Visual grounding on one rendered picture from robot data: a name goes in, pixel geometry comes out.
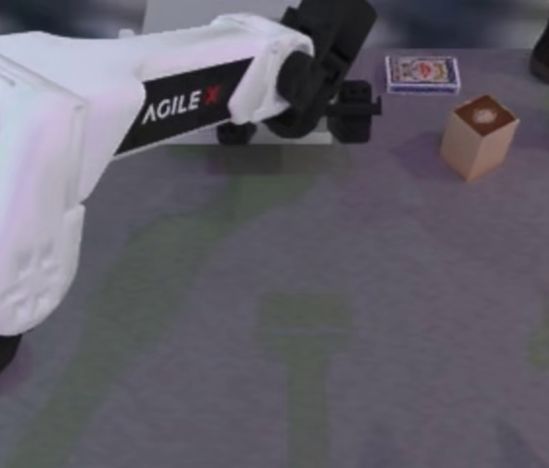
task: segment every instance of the small cardboard box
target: small cardboard box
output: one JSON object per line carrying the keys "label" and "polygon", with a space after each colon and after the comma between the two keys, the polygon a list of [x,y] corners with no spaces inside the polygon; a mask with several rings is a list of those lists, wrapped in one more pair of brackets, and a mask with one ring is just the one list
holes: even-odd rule
{"label": "small cardboard box", "polygon": [[441,158],[466,181],[475,180],[503,163],[519,122],[489,95],[469,100],[450,114]]}

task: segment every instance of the gray tabletop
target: gray tabletop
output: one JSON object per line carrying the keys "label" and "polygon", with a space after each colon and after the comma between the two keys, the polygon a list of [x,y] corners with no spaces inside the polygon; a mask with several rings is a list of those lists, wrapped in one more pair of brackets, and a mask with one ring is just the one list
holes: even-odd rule
{"label": "gray tabletop", "polygon": [[[367,145],[112,166],[0,378],[0,467],[549,467],[549,87],[453,54],[460,96],[385,97]],[[438,141],[487,93],[522,122],[467,184]]]}

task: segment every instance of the robotic arm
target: robotic arm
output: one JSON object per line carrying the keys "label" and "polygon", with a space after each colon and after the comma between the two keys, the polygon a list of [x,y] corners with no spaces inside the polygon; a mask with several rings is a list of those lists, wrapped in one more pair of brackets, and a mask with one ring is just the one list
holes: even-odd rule
{"label": "robotic arm", "polygon": [[66,295],[83,204],[112,161],[211,126],[222,144],[248,142],[260,122],[304,137],[325,115],[339,140],[367,141],[379,102],[344,78],[375,19],[367,0],[303,0],[280,22],[0,36],[0,370]]}

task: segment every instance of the box top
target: box top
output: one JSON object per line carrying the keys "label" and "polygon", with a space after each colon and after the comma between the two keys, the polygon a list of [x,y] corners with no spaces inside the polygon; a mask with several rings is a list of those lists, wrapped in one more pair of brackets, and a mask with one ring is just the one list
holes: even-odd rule
{"label": "box top", "polygon": [[518,120],[515,114],[489,95],[465,102],[454,113],[481,137]]}

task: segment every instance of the playing card box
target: playing card box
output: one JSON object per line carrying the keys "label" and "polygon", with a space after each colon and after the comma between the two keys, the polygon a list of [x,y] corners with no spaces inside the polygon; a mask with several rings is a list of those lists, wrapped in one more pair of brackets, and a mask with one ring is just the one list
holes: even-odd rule
{"label": "playing card box", "polygon": [[457,95],[458,62],[454,57],[387,57],[387,93]]}

